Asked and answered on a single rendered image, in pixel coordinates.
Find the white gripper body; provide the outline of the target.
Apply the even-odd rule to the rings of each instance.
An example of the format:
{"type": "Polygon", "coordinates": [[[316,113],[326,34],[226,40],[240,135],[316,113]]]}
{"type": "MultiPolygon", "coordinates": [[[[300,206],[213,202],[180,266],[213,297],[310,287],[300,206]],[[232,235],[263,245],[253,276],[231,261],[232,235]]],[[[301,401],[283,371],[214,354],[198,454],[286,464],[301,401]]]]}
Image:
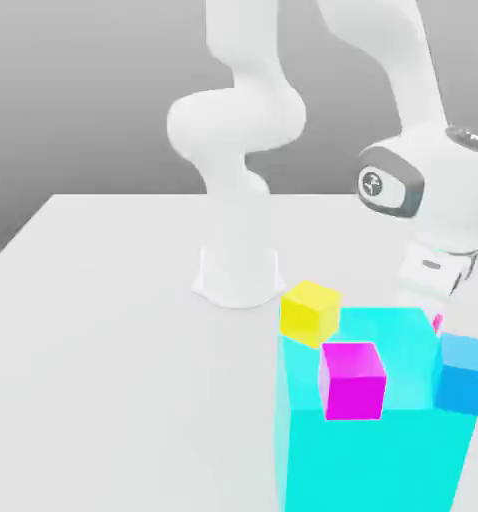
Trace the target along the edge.
{"type": "Polygon", "coordinates": [[[466,274],[466,257],[409,243],[400,268],[401,280],[421,293],[438,298],[452,295],[466,274]]]}

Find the small blue cube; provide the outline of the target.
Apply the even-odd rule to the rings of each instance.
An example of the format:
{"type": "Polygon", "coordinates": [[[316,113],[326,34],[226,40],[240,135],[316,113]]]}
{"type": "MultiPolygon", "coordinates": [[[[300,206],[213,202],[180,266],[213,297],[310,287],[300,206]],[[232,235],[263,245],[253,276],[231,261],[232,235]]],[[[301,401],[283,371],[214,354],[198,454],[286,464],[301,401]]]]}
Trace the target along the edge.
{"type": "Polygon", "coordinates": [[[436,408],[478,417],[478,338],[441,335],[432,389],[436,408]]]}

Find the small yellow cube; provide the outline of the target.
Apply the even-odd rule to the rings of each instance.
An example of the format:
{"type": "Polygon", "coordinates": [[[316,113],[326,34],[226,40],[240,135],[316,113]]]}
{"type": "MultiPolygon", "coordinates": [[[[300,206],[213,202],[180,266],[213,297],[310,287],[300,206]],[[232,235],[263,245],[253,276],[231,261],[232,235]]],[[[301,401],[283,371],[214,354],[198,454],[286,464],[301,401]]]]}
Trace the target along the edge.
{"type": "Polygon", "coordinates": [[[281,297],[280,333],[319,349],[339,328],[342,294],[304,280],[281,297]]]}

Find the small magenta cube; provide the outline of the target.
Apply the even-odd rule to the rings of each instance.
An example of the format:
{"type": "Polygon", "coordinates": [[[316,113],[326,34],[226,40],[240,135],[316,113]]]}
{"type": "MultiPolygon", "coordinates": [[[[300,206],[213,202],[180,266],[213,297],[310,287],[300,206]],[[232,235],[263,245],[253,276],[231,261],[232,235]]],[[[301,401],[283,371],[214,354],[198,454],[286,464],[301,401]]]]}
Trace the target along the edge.
{"type": "Polygon", "coordinates": [[[379,420],[387,374],[373,342],[325,342],[318,389],[326,420],[379,420]]]}

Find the large cyan box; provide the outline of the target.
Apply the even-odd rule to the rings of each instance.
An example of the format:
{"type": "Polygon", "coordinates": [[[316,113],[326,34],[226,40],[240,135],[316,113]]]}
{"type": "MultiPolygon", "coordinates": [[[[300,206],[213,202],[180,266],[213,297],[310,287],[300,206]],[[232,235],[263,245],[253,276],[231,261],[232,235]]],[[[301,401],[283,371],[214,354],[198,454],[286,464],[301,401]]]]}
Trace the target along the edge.
{"type": "Polygon", "coordinates": [[[387,373],[383,413],[379,420],[326,420],[319,352],[279,337],[279,512],[450,512],[476,419],[433,405],[439,340],[424,312],[345,308],[332,339],[376,345],[387,373]]]}

